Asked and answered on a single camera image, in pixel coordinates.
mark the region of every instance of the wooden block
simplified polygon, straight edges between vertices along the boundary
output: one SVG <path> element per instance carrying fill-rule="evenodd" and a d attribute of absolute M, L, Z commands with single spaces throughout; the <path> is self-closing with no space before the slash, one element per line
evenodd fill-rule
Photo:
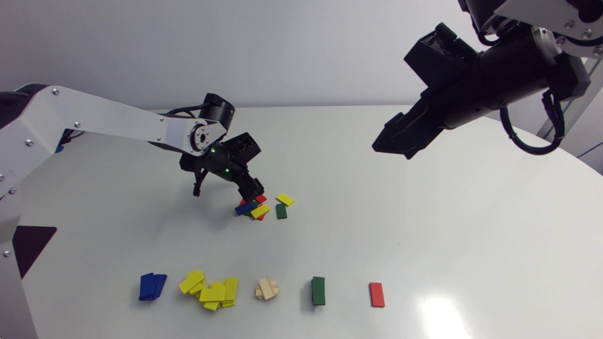
<path fill-rule="evenodd" d="M 263 277 L 259 280 L 259 283 L 262 294 L 264 295 L 264 299 L 268 300 L 276 295 L 272 289 L 272 286 L 270 285 L 270 278 Z"/>
<path fill-rule="evenodd" d="M 207 309 L 211 309 L 212 311 L 217 310 L 219 306 L 220 306 L 220 302 L 206 302 L 203 304 L 203 307 L 205 307 Z"/>
<path fill-rule="evenodd" d="M 223 302 L 224 296 L 226 295 L 226 288 L 222 282 L 212 282 L 209 288 L 201 290 L 199 295 L 200 302 Z"/>
<path fill-rule="evenodd" d="M 258 196 L 256 197 L 256 201 L 257 201 L 258 203 L 260 203 L 260 204 L 261 204 L 261 203 L 263 203 L 263 202 L 265 202 L 266 200 L 267 200 L 267 199 L 266 199 L 266 197 L 264 197 L 264 195 L 263 195 L 263 194 L 260 194 L 260 195 L 258 195 Z"/>
<path fill-rule="evenodd" d="M 373 304 L 373 307 L 385 307 L 383 285 L 381 285 L 380 282 L 372 282 L 368 285 L 371 288 L 371 303 Z"/>
<path fill-rule="evenodd" d="M 295 202 L 295 200 L 293 200 L 290 196 L 286 195 L 285 193 L 281 193 L 281 194 L 277 195 L 276 200 L 282 202 L 283 204 L 285 204 L 287 206 L 291 206 L 291 204 L 293 204 Z"/>
<path fill-rule="evenodd" d="M 226 294 L 224 295 L 224 300 L 232 301 L 233 303 L 236 300 L 236 289 L 239 286 L 239 278 L 237 277 L 228 277 L 224 281 L 224 288 L 226 289 Z"/>
<path fill-rule="evenodd" d="M 191 288 L 189 293 L 199 294 L 199 293 L 201 293 L 201 290 L 204 288 L 207 288 L 207 286 L 205 286 L 205 279 L 201 280 L 201 282 L 199 284 L 196 284 L 193 288 Z"/>
<path fill-rule="evenodd" d="M 268 205 L 260 205 L 258 208 L 254 209 L 251 212 L 251 216 L 254 219 L 257 219 L 257 218 L 263 216 L 264 214 L 268 213 L 269 211 L 270 211 L 270 206 L 268 206 Z"/>
<path fill-rule="evenodd" d="M 205 279 L 205 276 L 203 275 L 203 271 L 201 271 L 201 270 L 191 271 L 186 274 L 186 279 L 183 282 L 179 283 L 178 287 L 180 288 L 180 291 L 182 291 L 182 294 L 186 294 L 194 286 L 196 286 L 197 284 L 202 282 L 204 279 Z"/>
<path fill-rule="evenodd" d="M 256 298 L 258 298 L 259 300 L 264 299 L 264 295 L 262 294 L 262 289 L 260 288 L 260 285 L 256 287 Z"/>
<path fill-rule="evenodd" d="M 312 304 L 314 306 L 324 306 L 326 304 L 324 297 L 324 278 L 312 278 Z"/>
<path fill-rule="evenodd" d="M 287 219 L 287 206 L 285 204 L 276 204 L 276 218 Z"/>

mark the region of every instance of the cluster of blocks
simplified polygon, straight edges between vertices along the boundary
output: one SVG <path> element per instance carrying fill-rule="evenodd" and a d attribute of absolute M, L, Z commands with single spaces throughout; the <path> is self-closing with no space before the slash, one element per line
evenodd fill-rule
<path fill-rule="evenodd" d="M 256 298 L 259 300 L 268 300 L 279 295 L 279 284 L 276 281 L 263 277 L 259 280 L 256 287 Z"/>
<path fill-rule="evenodd" d="M 280 204 L 276 205 L 276 217 L 277 219 L 287 218 L 287 206 L 291 206 L 295 200 L 288 195 L 281 193 L 277 195 L 276 200 L 280 201 Z M 237 215 L 248 215 L 257 220 L 264 220 L 266 214 L 270 211 L 270 206 L 264 204 L 266 197 L 258 195 L 255 200 L 246 202 L 241 200 L 238 207 L 235 208 Z"/>
<path fill-rule="evenodd" d="M 195 296 L 203 307 L 216 311 L 220 306 L 235 305 L 238 285 L 239 278 L 228 277 L 225 281 L 212 282 L 207 287 L 203 271 L 194 270 L 186 273 L 186 279 L 178 287 L 183 294 Z"/>

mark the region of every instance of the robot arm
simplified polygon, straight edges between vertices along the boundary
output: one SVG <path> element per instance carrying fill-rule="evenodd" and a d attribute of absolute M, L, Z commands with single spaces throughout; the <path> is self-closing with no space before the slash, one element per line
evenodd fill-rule
<path fill-rule="evenodd" d="M 181 166 L 184 160 L 186 163 L 184 170 L 207 170 L 233 181 L 247 201 L 264 192 L 247 169 L 247 162 L 260 152 L 251 136 L 221 142 L 235 108 L 218 95 L 208 94 L 202 105 L 181 109 L 200 110 L 198 118 L 175 115 L 181 110 L 158 115 L 60 86 L 27 85 L 4 93 L 4 98 L 4 123 L 0 125 L 2 195 L 55 153 L 66 129 L 145 140 L 180 152 Z M 241 142 L 246 145 L 245 157 L 235 147 Z"/>
<path fill-rule="evenodd" d="M 407 114 L 400 113 L 385 124 L 373 149 L 410 159 L 443 130 L 500 110 L 505 131 L 521 149 L 538 155 L 555 150 L 564 137 L 560 102 L 582 96 L 590 84 L 579 57 L 603 59 L 599 45 L 603 43 L 603 2 L 459 3 L 471 14 L 479 40 L 490 49 L 474 51 L 444 24 L 420 39 L 405 61 L 428 88 Z M 498 38 L 485 38 L 492 34 Z M 546 90 L 543 104 L 555 137 L 550 146 L 530 147 L 513 131 L 507 105 L 542 90 Z"/>

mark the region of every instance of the white table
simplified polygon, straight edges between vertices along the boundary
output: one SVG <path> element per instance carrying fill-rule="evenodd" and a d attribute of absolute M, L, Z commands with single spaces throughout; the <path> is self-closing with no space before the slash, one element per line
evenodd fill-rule
<path fill-rule="evenodd" d="M 400 110 L 239 109 L 229 136 L 257 140 L 251 175 L 272 207 L 296 200 L 286 220 L 235 218 L 236 186 L 211 174 L 193 197 L 177 153 L 92 134 L 66 145 L 22 184 L 20 224 L 58 227 L 23 280 L 40 338 L 601 338 L 602 177 L 563 150 L 520 151 L 490 119 L 412 160 L 375 153 Z M 238 276 L 236 306 L 183 296 L 193 269 Z M 140 302 L 148 272 L 168 280 Z M 253 295 L 266 275 L 280 285 L 268 302 Z"/>

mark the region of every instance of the black cable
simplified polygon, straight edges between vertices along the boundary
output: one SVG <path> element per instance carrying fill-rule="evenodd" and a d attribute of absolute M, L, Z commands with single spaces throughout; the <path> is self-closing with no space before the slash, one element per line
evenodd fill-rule
<path fill-rule="evenodd" d="M 71 139 L 78 138 L 78 137 L 80 137 L 84 133 L 85 133 L 85 131 L 81 131 L 80 134 L 72 136 Z"/>
<path fill-rule="evenodd" d="M 475 22 L 473 22 L 473 29 L 475 30 L 475 34 L 478 35 L 479 42 L 481 42 L 483 45 L 494 46 L 498 43 L 498 41 L 500 41 L 500 38 L 498 38 L 494 41 L 490 41 L 490 40 L 486 39 L 485 33 L 482 33 L 479 31 L 478 27 L 475 25 Z"/>
<path fill-rule="evenodd" d="M 187 113 L 191 117 L 196 118 L 196 116 L 193 113 L 191 113 L 191 111 L 192 110 L 200 110 L 200 109 L 202 109 L 205 106 L 207 106 L 207 104 L 201 104 L 201 105 L 198 105 L 198 106 L 181 107 L 179 109 L 172 109 L 171 111 L 169 111 L 166 114 L 176 115 L 178 113 Z"/>
<path fill-rule="evenodd" d="M 536 156 L 542 156 L 553 152 L 561 145 L 561 141 L 563 140 L 563 137 L 565 137 L 565 119 L 563 117 L 561 104 L 553 103 L 551 90 L 547 90 L 542 97 L 542 103 L 545 105 L 546 114 L 549 116 L 549 119 L 553 123 L 553 128 L 555 129 L 553 141 L 550 145 L 544 147 L 530 146 L 519 139 L 517 133 L 513 130 L 513 125 L 511 125 L 509 110 L 506 107 L 500 109 L 500 121 L 509 138 L 513 140 L 520 149 Z"/>

